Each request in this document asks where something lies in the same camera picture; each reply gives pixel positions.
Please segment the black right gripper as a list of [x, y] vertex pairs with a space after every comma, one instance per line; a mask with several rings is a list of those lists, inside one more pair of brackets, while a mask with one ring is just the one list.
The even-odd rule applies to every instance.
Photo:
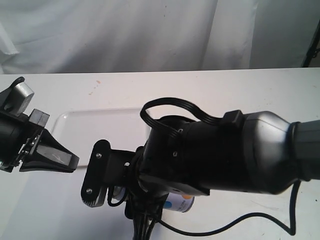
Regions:
[[162, 214], [169, 195], [208, 196], [201, 181], [201, 141], [210, 125], [186, 117], [165, 116], [159, 122], [176, 133], [170, 136], [153, 127], [145, 145], [136, 151], [112, 149], [107, 145], [106, 185], [111, 198], [116, 187], [125, 189], [119, 203], [125, 202], [128, 219]]

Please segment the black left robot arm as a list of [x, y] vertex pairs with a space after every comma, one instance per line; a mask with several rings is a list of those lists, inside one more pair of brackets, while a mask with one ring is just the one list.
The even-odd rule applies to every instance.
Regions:
[[72, 173], [79, 157], [61, 145], [45, 128], [50, 115], [34, 109], [19, 116], [0, 112], [0, 169], [11, 173], [51, 171]]

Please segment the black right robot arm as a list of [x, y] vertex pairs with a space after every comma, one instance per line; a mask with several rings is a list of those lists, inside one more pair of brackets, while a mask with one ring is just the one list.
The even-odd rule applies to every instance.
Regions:
[[135, 152], [112, 150], [103, 182], [138, 198], [167, 193], [208, 196], [211, 190], [277, 195], [296, 181], [320, 178], [320, 122], [287, 122], [270, 111], [227, 112], [210, 125], [177, 115], [159, 122]]

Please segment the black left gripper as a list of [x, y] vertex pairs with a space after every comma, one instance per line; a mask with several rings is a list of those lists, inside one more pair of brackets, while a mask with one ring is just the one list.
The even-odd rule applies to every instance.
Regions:
[[61, 145], [47, 129], [50, 115], [34, 109], [30, 115], [4, 113], [4, 171], [73, 173], [79, 157]]

